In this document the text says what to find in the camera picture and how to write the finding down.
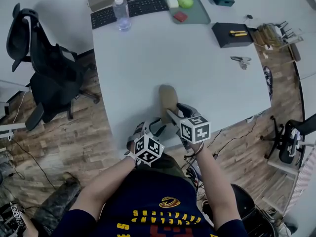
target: yellow logo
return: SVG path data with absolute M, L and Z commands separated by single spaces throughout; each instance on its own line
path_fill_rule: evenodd
M 161 200 L 161 203 L 159 204 L 159 206 L 161 208 L 172 208 L 172 207 L 176 207 L 180 204 L 180 201 L 176 198 L 173 197 L 164 197 Z

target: green tray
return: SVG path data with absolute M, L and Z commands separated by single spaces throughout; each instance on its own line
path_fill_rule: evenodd
M 182 23 L 173 17 L 173 15 L 178 11 L 181 11 L 181 12 L 187 14 L 187 16 L 188 16 L 188 18 Z M 193 6 L 190 9 L 184 9 L 181 7 L 171 8 L 170 14 L 171 14 L 173 22 L 178 24 L 178 25 L 183 25 L 183 24 L 205 24 L 205 25 L 208 25 L 209 23 L 211 23 L 211 20 L 210 20 L 207 12 L 206 12 L 206 10 L 205 10 L 205 8 L 200 0 L 193 0 Z

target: white table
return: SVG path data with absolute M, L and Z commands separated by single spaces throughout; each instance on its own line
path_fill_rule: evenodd
M 92 31 L 104 105 L 120 153 L 137 124 L 159 116 L 161 84 L 172 85 L 179 102 L 208 117 L 212 131 L 271 106 L 255 46 L 221 49 L 211 29 L 216 22 L 239 22 L 234 7 L 201 2 L 209 25 L 177 25 L 164 11 L 131 18 L 128 32 L 115 23 Z M 242 70 L 230 56 L 252 60 Z M 172 126 L 163 140 L 166 147 L 181 143 Z

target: plastic bottle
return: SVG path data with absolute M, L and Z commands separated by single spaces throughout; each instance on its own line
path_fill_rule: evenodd
M 117 18 L 120 31 L 128 31 L 131 27 L 131 21 L 128 13 L 128 4 L 126 0 L 114 0 L 113 11 Z

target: yellow utility knife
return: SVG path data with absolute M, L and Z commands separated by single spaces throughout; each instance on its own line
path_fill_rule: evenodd
M 229 33 L 233 37 L 241 37 L 241 36 L 247 36 L 248 35 L 248 33 L 246 31 L 230 31 Z

